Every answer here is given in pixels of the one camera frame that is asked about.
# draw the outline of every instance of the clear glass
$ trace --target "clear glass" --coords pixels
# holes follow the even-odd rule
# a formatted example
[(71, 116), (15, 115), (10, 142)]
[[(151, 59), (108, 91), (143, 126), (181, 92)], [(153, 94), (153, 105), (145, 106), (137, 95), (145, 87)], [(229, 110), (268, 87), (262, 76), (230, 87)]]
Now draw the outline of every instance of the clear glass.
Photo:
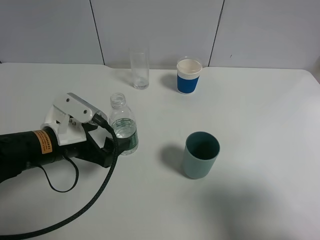
[(113, 128), (116, 137), (119, 139), (130, 139), (129, 148), (121, 155), (134, 153), (139, 145), (136, 117), (128, 107), (126, 98), (122, 93), (114, 93), (111, 98), (112, 111), (109, 117), (109, 124)]
[(149, 86), (149, 48), (130, 47), (130, 64), (133, 86), (136, 89), (146, 89)]

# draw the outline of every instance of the cup rim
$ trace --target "cup rim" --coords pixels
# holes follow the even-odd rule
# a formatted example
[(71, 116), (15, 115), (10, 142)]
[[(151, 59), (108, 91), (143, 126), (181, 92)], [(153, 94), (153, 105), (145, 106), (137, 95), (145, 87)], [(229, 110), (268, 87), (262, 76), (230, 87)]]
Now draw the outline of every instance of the cup rim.
[[(188, 147), (187, 147), (187, 141), (188, 141), (188, 139), (191, 137), (191, 135), (197, 134), (197, 133), (205, 133), (205, 134), (208, 134), (208, 135), (210, 135), (211, 137), (213, 137), (213, 138), (216, 140), (216, 142), (218, 143), (218, 146), (219, 146), (219, 150), (218, 150), (218, 152), (216, 153), (216, 155), (215, 155), (214, 157), (212, 157), (212, 158), (210, 158), (210, 159), (201, 159), (201, 158), (196, 157), (195, 155), (193, 155), (193, 154), (189, 151), (189, 149), (188, 149)], [(220, 143), (219, 143), (218, 139), (217, 139), (215, 136), (213, 136), (212, 134), (210, 134), (210, 133), (208, 133), (208, 132), (206, 132), (206, 131), (195, 131), (195, 132), (191, 133), (191, 134), (186, 138), (186, 140), (185, 140), (185, 149), (186, 149), (186, 150), (188, 151), (188, 153), (189, 153), (192, 157), (194, 157), (195, 159), (197, 159), (197, 160), (199, 160), (199, 161), (204, 161), (204, 162), (206, 162), (206, 161), (210, 161), (210, 160), (216, 158), (216, 157), (219, 155), (219, 153), (220, 153), (221, 147), (220, 147)]]
[[(179, 65), (179, 63), (182, 61), (182, 60), (193, 60), (193, 61), (195, 61), (195, 62), (197, 62), (199, 65), (200, 65), (200, 67), (199, 68), (197, 68), (197, 69), (195, 69), (195, 70), (187, 70), (186, 68), (183, 68), (183, 67), (181, 67), (180, 65)], [(177, 61), (177, 64), (176, 64), (176, 68), (180, 71), (180, 69), (185, 69), (185, 70), (187, 70), (188, 72), (191, 72), (191, 73), (185, 73), (185, 72), (182, 72), (183, 74), (186, 74), (186, 75), (193, 75), (193, 74), (198, 74), (201, 70), (202, 70), (202, 63), (201, 63), (201, 61), (198, 59), (198, 58), (196, 58), (196, 57), (190, 57), (190, 56), (184, 56), (184, 57), (181, 57), (178, 61)]]

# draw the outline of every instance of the coiled black cable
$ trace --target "coiled black cable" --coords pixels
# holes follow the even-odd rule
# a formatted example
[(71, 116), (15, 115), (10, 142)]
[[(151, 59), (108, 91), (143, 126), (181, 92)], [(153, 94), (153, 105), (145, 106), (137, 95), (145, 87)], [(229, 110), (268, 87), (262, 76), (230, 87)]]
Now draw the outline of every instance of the coiled black cable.
[(92, 118), (92, 120), (94, 122), (96, 122), (100, 127), (106, 129), (109, 133), (111, 133), (112, 135), (112, 139), (113, 139), (113, 160), (109, 169), (108, 174), (106, 175), (101, 187), (99, 188), (99, 190), (96, 192), (96, 194), (93, 196), (93, 198), (82, 208), (80, 209), (78, 212), (76, 212), (74, 215), (68, 217), (67, 219), (58, 222), (52, 226), (43, 228), (41, 230), (37, 230), (37, 231), (32, 231), (32, 232), (28, 232), (28, 233), (22, 233), (22, 234), (14, 234), (14, 235), (0, 235), (0, 240), (22, 240), (22, 239), (29, 239), (29, 238), (34, 238), (43, 234), (47, 234), (49, 232), (52, 232), (54, 230), (57, 230), (61, 227), (63, 227), (64, 225), (67, 225), (68, 223), (72, 222), (73, 220), (77, 219), (78, 217), (80, 217), (82, 214), (84, 214), (96, 201), (97, 199), (100, 197), (100, 195), (102, 194), (102, 192), (104, 191), (104, 189), (106, 188), (112, 173), (114, 172), (114, 169), (116, 167), (117, 164), (117, 159), (118, 159), (118, 155), (119, 155), (119, 144), (118, 144), (118, 139), (117, 136), (115, 134), (115, 131), (113, 130), (113, 128), (108, 124), (107, 120), (105, 120), (103, 117), (99, 116), (99, 115), (94, 115), (94, 117)]
[(52, 185), (52, 183), (51, 183), (51, 181), (50, 181), (50, 179), (49, 179), (49, 176), (48, 176), (48, 174), (47, 174), (47, 171), (44, 169), (43, 166), (41, 166), (40, 164), (34, 165), (35, 167), (40, 168), (40, 169), (44, 172), (45, 177), (46, 177), (46, 179), (48, 180), (48, 183), (49, 183), (50, 188), (51, 188), (52, 190), (58, 192), (58, 193), (67, 193), (67, 192), (70, 192), (72, 189), (75, 188), (75, 186), (77, 185), (78, 180), (79, 180), (79, 169), (78, 169), (77, 165), (74, 163), (74, 161), (72, 161), (69, 157), (67, 157), (67, 155), (64, 155), (63, 158), (64, 158), (65, 160), (67, 160), (69, 163), (71, 163), (72, 166), (73, 166), (74, 169), (75, 169), (75, 180), (74, 180), (74, 183), (73, 183), (72, 187), (70, 187), (68, 190), (65, 190), (65, 191), (60, 191), (60, 190), (56, 189), (56, 188)]

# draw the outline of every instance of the wall seam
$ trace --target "wall seam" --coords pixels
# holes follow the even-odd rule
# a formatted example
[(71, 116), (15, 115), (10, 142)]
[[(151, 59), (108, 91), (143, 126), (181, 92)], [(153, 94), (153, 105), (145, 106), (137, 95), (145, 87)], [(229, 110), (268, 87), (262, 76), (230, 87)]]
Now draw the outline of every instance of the wall seam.
[(96, 23), (96, 18), (95, 18), (94, 9), (93, 9), (93, 7), (92, 7), (91, 0), (89, 0), (89, 2), (90, 2), (90, 7), (91, 7), (91, 12), (92, 12), (93, 22), (94, 22), (94, 26), (95, 26), (96, 36), (97, 36), (97, 38), (98, 38), (98, 42), (99, 42), (99, 46), (100, 46), (100, 51), (101, 51), (101, 56), (102, 56), (103, 65), (106, 65), (106, 63), (105, 63), (105, 58), (104, 58), (104, 53), (102, 52), (102, 47), (101, 47), (101, 43), (100, 43), (100, 37), (99, 37), (98, 28), (97, 28), (97, 23)]
[(215, 35), (214, 35), (214, 40), (213, 40), (213, 44), (212, 44), (212, 49), (211, 49), (211, 54), (210, 54), (210, 58), (209, 58), (208, 67), (210, 66), (211, 57), (212, 57), (212, 54), (214, 52), (214, 47), (215, 47), (215, 43), (216, 43), (216, 39), (217, 39), (217, 34), (218, 34), (218, 30), (219, 30), (220, 21), (221, 21), (221, 17), (222, 17), (222, 12), (224, 10), (224, 6), (225, 6), (225, 0), (223, 0), (223, 2), (222, 2), (222, 7), (221, 7), (220, 15), (219, 15), (218, 24), (216, 26), (216, 31), (215, 31)]

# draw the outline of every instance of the orange warning label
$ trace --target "orange warning label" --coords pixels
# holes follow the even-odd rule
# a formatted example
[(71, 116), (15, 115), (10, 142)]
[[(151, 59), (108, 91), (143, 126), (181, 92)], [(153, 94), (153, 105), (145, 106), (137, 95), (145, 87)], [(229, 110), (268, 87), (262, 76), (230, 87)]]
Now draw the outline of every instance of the orange warning label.
[(48, 134), (43, 130), (37, 130), (33, 132), (39, 139), (42, 154), (52, 153), (52, 144)]

